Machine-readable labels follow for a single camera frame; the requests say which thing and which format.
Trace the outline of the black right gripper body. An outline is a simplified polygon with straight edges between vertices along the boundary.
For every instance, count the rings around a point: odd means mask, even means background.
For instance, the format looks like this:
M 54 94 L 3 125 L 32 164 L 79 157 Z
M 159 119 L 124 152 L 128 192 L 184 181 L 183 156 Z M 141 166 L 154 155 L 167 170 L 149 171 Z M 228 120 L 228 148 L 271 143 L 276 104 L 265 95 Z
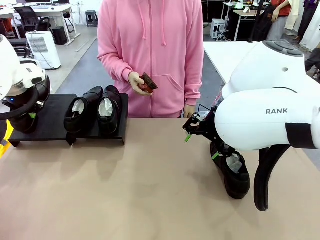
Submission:
M 215 110 L 211 109 L 208 115 L 199 124 L 199 131 L 202 136 L 210 140 L 217 148 L 224 145 L 223 140 L 218 135 L 215 125 Z

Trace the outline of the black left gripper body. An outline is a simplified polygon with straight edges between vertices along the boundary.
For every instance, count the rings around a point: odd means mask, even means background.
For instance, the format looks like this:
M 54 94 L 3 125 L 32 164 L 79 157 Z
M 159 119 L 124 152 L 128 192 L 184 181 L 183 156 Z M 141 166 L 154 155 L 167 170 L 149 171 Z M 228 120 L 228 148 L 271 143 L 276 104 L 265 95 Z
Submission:
M 38 100 L 28 111 L 28 114 L 38 114 L 45 106 L 45 100 Z

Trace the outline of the person's left hand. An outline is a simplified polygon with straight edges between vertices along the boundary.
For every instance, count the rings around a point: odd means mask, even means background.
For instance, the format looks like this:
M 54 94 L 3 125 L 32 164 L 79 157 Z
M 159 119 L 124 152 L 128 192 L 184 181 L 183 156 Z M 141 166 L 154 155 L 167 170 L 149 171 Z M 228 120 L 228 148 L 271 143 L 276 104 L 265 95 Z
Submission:
M 194 114 L 195 110 L 196 110 L 195 105 L 186 104 L 183 109 L 183 117 L 190 118 Z

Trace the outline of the person's right hand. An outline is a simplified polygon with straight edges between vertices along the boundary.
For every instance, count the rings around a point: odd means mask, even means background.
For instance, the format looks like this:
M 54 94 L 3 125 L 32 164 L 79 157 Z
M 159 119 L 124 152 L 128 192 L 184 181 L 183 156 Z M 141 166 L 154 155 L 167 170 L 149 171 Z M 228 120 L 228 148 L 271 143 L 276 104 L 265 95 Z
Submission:
M 130 83 L 133 91 L 141 96 L 151 96 L 152 94 L 145 91 L 144 89 L 144 80 L 140 78 L 140 75 L 137 72 L 131 72 L 128 75 L 128 82 Z

